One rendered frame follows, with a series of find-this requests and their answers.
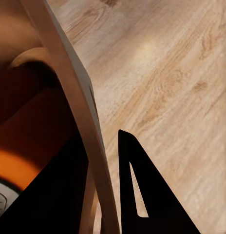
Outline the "trash can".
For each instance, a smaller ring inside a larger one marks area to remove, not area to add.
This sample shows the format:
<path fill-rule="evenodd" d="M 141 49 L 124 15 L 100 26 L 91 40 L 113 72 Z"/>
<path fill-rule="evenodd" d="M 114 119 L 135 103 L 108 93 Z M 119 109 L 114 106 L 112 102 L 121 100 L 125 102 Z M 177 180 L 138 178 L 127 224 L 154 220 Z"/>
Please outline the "trash can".
<path fill-rule="evenodd" d="M 100 234 L 120 234 L 92 82 L 47 0 L 0 0 L 0 73 L 14 66 L 62 89 L 73 112 L 89 161 L 79 234 L 93 234 L 98 201 Z"/>

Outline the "can of soda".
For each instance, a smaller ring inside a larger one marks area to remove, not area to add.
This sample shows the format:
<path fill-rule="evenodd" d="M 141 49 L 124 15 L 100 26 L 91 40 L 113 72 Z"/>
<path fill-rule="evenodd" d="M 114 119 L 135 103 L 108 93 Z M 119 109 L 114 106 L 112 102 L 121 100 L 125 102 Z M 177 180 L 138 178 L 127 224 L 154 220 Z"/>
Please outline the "can of soda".
<path fill-rule="evenodd" d="M 0 126 L 39 92 L 49 88 L 39 74 L 27 68 L 14 66 L 0 73 Z"/>
<path fill-rule="evenodd" d="M 59 88 L 39 92 L 0 126 L 0 217 L 78 133 Z"/>

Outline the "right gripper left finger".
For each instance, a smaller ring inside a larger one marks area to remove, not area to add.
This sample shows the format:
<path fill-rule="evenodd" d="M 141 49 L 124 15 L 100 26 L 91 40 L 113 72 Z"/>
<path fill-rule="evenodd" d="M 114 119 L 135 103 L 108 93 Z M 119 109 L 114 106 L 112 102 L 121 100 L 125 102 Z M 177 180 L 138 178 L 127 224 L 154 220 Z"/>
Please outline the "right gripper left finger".
<path fill-rule="evenodd" d="M 88 157 L 73 135 L 0 217 L 0 234 L 79 234 Z"/>

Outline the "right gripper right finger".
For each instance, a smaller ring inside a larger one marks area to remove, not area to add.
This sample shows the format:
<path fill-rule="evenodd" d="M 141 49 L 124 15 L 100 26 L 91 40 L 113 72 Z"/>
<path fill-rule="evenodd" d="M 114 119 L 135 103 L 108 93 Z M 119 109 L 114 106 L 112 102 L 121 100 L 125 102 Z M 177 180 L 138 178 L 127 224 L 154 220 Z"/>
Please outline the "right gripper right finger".
<path fill-rule="evenodd" d="M 122 234 L 200 234 L 137 138 L 118 131 Z M 137 213 L 130 163 L 149 217 Z"/>

